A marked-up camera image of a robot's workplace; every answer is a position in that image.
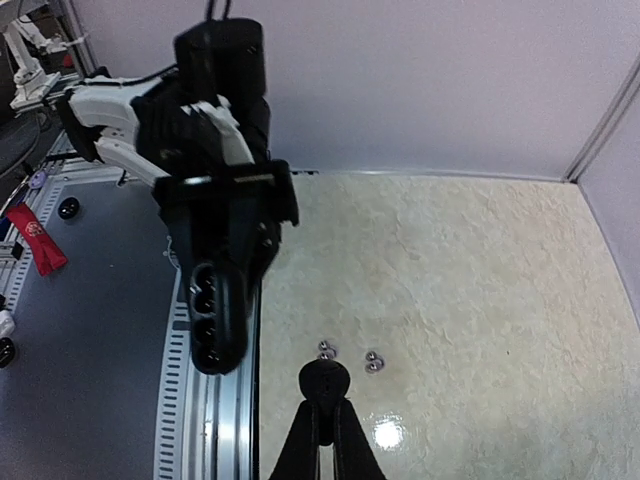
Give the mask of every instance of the black knob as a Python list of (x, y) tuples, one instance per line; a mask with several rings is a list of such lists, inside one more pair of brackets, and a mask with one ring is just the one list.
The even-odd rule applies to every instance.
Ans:
[(58, 207), (58, 215), (63, 220), (70, 220), (80, 211), (80, 202), (75, 197), (65, 198)]
[(314, 360), (302, 367), (298, 383), (304, 398), (317, 403), (325, 415), (330, 415), (347, 394), (351, 377), (347, 369), (334, 360)]

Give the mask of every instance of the white panel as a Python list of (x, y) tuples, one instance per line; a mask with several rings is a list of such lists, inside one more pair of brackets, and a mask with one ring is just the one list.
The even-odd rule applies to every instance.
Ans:
[(640, 320), (640, 102), (636, 100), (600, 155), (580, 177)]
[[(135, 75), (172, 61), (203, 5), (77, 8), (98, 59)], [(557, 179), (640, 50), (634, 0), (237, 0), (233, 13), (265, 27), (274, 154), (324, 170)]]

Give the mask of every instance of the white textured table surface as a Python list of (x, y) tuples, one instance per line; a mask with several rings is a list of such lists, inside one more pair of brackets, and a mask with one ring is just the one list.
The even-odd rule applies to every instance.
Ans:
[[(640, 333), (577, 188), (295, 184), (302, 223), (264, 289), (262, 478), (325, 338), (390, 479), (638, 478)], [(387, 360), (377, 375), (363, 369), (370, 348)]]

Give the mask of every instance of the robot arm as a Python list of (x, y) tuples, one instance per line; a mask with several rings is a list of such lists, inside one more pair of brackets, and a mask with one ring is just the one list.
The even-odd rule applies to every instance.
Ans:
[(103, 69), (57, 108), (86, 160), (153, 186), (188, 298), (192, 360), (224, 374), (244, 356), (250, 302), (298, 206), (289, 165), (269, 158), (260, 24), (207, 21), (174, 45), (175, 67), (138, 80)]
[(84, 38), (80, 38), (73, 42), (63, 42), (60, 35), (54, 35), (51, 38), (47, 38), (42, 35), (40, 29), (31, 21), (28, 15), (22, 15), (14, 25), (23, 38), (31, 42), (39, 50), (47, 53), (64, 52), (67, 50), (67, 47), (84, 41)]

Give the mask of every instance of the metal ball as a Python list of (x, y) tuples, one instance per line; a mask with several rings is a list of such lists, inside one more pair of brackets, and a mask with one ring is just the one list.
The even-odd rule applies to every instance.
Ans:
[(333, 350), (325, 350), (318, 354), (318, 360), (333, 360), (336, 358), (335, 351)]
[(364, 370), (367, 373), (378, 373), (384, 368), (384, 362), (381, 359), (374, 360), (365, 365)]
[(367, 354), (364, 356), (365, 360), (367, 362), (373, 362), (374, 360), (378, 360), (378, 354), (376, 352), (374, 352), (373, 350), (367, 352)]

